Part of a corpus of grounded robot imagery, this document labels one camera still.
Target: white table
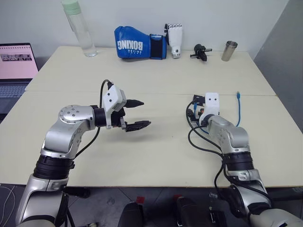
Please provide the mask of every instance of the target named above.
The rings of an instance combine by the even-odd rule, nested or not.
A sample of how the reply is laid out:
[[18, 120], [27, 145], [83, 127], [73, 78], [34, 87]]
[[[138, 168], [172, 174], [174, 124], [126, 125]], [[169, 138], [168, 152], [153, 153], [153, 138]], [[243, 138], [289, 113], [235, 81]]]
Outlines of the white table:
[[208, 52], [207, 62], [189, 57], [180, 59], [168, 52], [165, 60], [122, 60], [115, 48], [102, 48], [96, 57], [84, 56], [79, 47], [59, 47], [27, 86], [26, 91], [98, 92], [109, 79], [134, 93], [274, 96], [247, 52], [235, 52], [230, 61], [221, 60], [221, 52]]
[[[213, 186], [219, 158], [193, 148], [185, 108], [192, 95], [134, 94], [144, 106], [126, 109], [129, 123], [150, 120], [145, 129], [102, 129], [97, 140], [75, 160], [70, 186]], [[26, 184], [47, 130], [66, 105], [93, 105], [98, 92], [26, 92], [0, 124], [0, 182]], [[303, 136], [276, 96], [242, 96], [241, 126], [250, 136], [254, 166], [265, 186], [303, 185]], [[221, 116], [237, 122], [235, 96], [220, 95]], [[95, 131], [82, 138], [85, 146]], [[213, 148], [193, 136], [193, 142]], [[223, 176], [218, 181], [227, 186]]]

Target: white wall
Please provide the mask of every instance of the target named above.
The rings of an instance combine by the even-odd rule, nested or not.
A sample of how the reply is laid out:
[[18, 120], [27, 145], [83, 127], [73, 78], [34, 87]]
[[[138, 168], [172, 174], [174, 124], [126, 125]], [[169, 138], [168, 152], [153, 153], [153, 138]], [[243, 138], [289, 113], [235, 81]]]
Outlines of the white wall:
[[[130, 25], [162, 34], [183, 24], [183, 49], [201, 43], [223, 50], [227, 40], [256, 56], [288, 0], [80, 0], [96, 46], [115, 46], [114, 29]], [[43, 63], [59, 45], [77, 45], [60, 0], [0, 0], [0, 43], [30, 42]]]

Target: clear plastic bottle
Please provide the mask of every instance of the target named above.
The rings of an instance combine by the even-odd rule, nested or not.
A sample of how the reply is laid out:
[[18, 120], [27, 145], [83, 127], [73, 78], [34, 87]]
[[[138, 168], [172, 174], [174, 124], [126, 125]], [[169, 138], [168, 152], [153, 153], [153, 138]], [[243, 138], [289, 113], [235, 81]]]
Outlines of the clear plastic bottle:
[[81, 13], [80, 5], [77, 0], [63, 0], [61, 2], [64, 12], [71, 25], [72, 31], [75, 33], [78, 42], [87, 57], [97, 55], [96, 48], [91, 40], [88, 27]]

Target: robotic arm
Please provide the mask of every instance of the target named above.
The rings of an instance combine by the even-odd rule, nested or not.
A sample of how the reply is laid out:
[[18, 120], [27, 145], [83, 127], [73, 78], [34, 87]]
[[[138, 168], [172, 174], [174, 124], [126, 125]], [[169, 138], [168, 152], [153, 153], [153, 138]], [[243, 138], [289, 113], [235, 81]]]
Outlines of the robotic arm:
[[20, 226], [60, 226], [69, 213], [68, 195], [64, 188], [81, 143], [83, 133], [95, 127], [121, 127], [134, 131], [148, 126], [150, 121], [127, 124], [123, 107], [144, 103], [127, 100], [124, 92], [112, 83], [103, 96], [103, 108], [70, 105], [60, 110], [57, 122], [45, 136], [34, 173], [30, 175], [16, 215]]
[[219, 115], [218, 93], [194, 96], [193, 102], [203, 106], [198, 121], [206, 127], [211, 140], [221, 147], [223, 173], [231, 183], [223, 191], [223, 199], [228, 201], [232, 213], [238, 218], [247, 218], [253, 227], [303, 226], [303, 221], [296, 216], [272, 208], [272, 201], [252, 163], [248, 134]]

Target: metal cup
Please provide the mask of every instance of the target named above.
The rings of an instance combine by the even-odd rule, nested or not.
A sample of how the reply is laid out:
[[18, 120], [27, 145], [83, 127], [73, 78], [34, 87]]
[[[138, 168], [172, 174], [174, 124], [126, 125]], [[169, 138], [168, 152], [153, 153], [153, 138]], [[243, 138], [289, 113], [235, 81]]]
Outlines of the metal cup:
[[236, 42], [227, 41], [226, 47], [224, 49], [224, 52], [223, 52], [221, 60], [222, 61], [229, 61], [229, 59], [232, 56], [232, 53], [235, 51], [235, 49], [237, 48], [237, 46], [238, 46], [238, 44]]

